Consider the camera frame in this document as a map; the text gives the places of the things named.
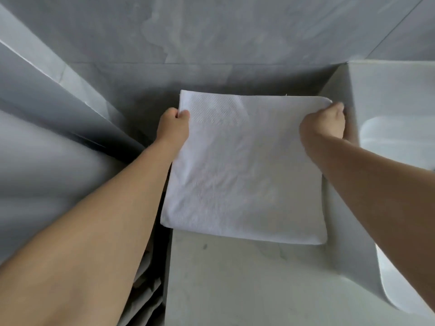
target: person's right arm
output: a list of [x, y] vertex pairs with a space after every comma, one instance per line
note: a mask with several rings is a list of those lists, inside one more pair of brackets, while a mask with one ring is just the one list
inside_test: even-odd
[[308, 156], [376, 244], [435, 310], [435, 174], [343, 139], [343, 104], [306, 116]]

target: paper towel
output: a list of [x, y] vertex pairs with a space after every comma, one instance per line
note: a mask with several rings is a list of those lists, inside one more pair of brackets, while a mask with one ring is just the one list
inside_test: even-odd
[[236, 238], [322, 244], [321, 172], [299, 124], [324, 97], [182, 90], [190, 135], [171, 168], [161, 224]]

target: hand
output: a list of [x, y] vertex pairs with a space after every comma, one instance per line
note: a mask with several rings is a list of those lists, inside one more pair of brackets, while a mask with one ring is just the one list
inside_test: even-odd
[[337, 137], [342, 139], [345, 131], [345, 106], [343, 103], [333, 103], [326, 109], [308, 114], [299, 126], [301, 142], [309, 149], [318, 137]]
[[178, 153], [189, 137], [189, 119], [188, 110], [167, 109], [160, 117], [156, 142], [165, 142]]

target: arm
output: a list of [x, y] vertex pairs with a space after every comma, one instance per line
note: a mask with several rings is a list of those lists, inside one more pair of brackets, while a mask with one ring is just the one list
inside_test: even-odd
[[0, 268], [2, 324], [117, 324], [188, 120], [168, 109], [155, 143]]
[[343, 104], [309, 114], [301, 141], [358, 221], [435, 309], [435, 174], [343, 140]]

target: gray floor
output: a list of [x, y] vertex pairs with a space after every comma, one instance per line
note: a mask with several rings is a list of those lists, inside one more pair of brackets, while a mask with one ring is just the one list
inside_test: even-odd
[[314, 94], [348, 60], [435, 60], [435, 0], [0, 0], [150, 137], [180, 89]]

